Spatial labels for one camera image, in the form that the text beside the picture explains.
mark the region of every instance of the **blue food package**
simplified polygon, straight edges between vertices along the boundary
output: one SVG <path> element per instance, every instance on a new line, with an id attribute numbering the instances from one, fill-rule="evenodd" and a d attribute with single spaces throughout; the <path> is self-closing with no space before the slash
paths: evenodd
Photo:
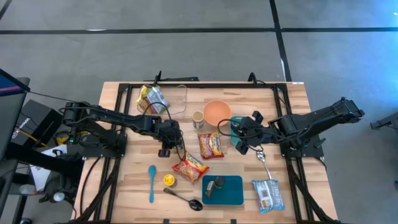
<path id="1" fill-rule="evenodd" d="M 259 202 L 260 213 L 285 210 L 285 204 L 279 192 L 278 180 L 252 180 Z"/>

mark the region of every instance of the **wooden tabletop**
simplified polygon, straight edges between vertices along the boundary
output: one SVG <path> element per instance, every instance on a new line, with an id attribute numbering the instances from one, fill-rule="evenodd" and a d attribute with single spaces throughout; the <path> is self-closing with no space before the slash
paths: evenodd
<path id="1" fill-rule="evenodd" d="M 119 82 L 104 83 L 99 104 L 103 108 L 114 109 Z M 293 113 L 305 114 L 310 112 L 307 94 L 302 83 L 287 83 L 289 99 Z M 215 127 L 206 124 L 204 128 L 193 128 L 191 117 L 193 112 L 202 111 L 206 102 L 219 99 L 227 102 L 233 116 L 251 116 L 254 110 L 260 111 L 264 116 L 263 124 L 277 117 L 275 101 L 272 90 L 266 88 L 188 88 L 181 90 L 164 90 L 166 97 L 171 102 L 170 112 L 181 111 L 181 104 L 177 104 L 181 97 L 185 100 L 187 92 L 187 107 L 183 113 L 172 114 L 172 118 L 180 123 L 187 151 L 210 167 L 206 175 L 240 175 L 243 178 L 244 204 L 239 206 L 204 205 L 204 209 L 196 212 L 189 208 L 187 202 L 177 197 L 163 193 L 163 177 L 165 174 L 175 174 L 172 166 L 179 162 L 175 150 L 170 158 L 157 156 L 161 143 L 149 136 L 140 136 L 130 129 L 126 130 L 128 144 L 126 155 L 121 160 L 116 198 L 113 208 L 113 223 L 162 223 L 163 219 L 170 219 L 171 223 L 229 223 L 237 219 L 238 223 L 295 223 L 294 208 L 290 193 L 289 178 L 285 159 L 280 154 L 277 144 L 263 145 L 266 154 L 266 163 L 272 177 L 279 181 L 279 188 L 285 203 L 285 210 L 273 210 L 265 214 L 259 213 L 259 206 L 251 183 L 252 180 L 267 179 L 267 173 L 254 151 L 248 154 L 240 153 L 231 145 L 229 137 L 221 136 L 221 148 L 225 154 L 221 159 L 203 160 L 200 157 L 198 133 L 216 131 Z M 136 99 L 139 89 L 134 89 L 130 104 L 129 114 L 140 114 L 137 110 Z M 110 124 L 101 123 L 105 128 Z M 222 127 L 223 132 L 228 132 L 228 125 Z M 85 162 L 80 180 L 75 208 L 79 215 L 80 191 L 88 169 L 95 159 Z M 83 210 L 98 192 L 101 172 L 103 169 L 101 159 L 89 176 L 83 199 Z M 303 158 L 308 188 L 319 206 L 332 218 L 337 218 L 335 206 L 330 192 L 328 178 L 324 166 L 314 158 Z M 157 168 L 154 181 L 154 203 L 149 203 L 149 175 L 148 167 L 154 164 Z M 192 185 L 189 181 L 175 174 L 178 185 L 174 190 L 185 198 L 195 198 L 201 201 L 201 180 Z M 104 197 L 101 217 L 104 218 L 108 202 L 108 194 Z M 301 193 L 299 193 L 300 206 L 303 218 L 306 218 L 305 206 Z"/>

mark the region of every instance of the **red snack bag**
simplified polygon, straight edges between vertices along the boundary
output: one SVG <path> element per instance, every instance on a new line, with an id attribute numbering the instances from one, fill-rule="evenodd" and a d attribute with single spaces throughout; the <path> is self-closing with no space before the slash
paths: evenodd
<path id="1" fill-rule="evenodd" d="M 208 166 L 201 163 L 198 159 L 193 157 L 188 152 L 185 153 L 185 160 L 179 164 L 175 164 L 172 169 L 182 175 L 185 179 L 194 183 L 207 172 Z"/>
<path id="2" fill-rule="evenodd" d="M 220 134 L 213 132 L 209 134 L 198 134 L 200 143 L 200 155 L 204 159 L 222 158 L 224 157 L 221 151 Z"/>

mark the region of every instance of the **orange bowl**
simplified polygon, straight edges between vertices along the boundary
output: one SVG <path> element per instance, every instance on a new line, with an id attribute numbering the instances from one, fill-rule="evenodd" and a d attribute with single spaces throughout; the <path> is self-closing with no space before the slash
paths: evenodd
<path id="1" fill-rule="evenodd" d="M 203 109 L 205 120 L 207 123 L 217 126 L 222 119 L 230 119 L 232 116 L 231 108 L 222 100 L 211 100 L 205 105 Z M 224 121 L 220 126 L 225 125 L 228 121 Z"/>

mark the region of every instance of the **black spoon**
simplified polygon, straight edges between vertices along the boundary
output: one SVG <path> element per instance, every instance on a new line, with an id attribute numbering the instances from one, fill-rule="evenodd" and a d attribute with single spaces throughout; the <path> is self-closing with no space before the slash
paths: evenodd
<path id="1" fill-rule="evenodd" d="M 189 203 L 189 207 L 191 207 L 191 208 L 194 209 L 195 211 L 200 211 L 200 210 L 203 209 L 203 205 L 202 205 L 198 200 L 196 200 L 196 199 L 187 200 L 187 199 L 185 199 L 185 198 L 183 198 L 183 197 L 177 195 L 174 191 L 168 189 L 167 187 L 165 187 L 165 188 L 163 189 L 163 191 L 164 191 L 165 193 L 167 193 L 167 194 L 174 195 L 174 196 L 176 196 L 176 197 L 179 197 L 179 198 L 182 199 L 182 200 L 187 201 L 187 202 Z"/>

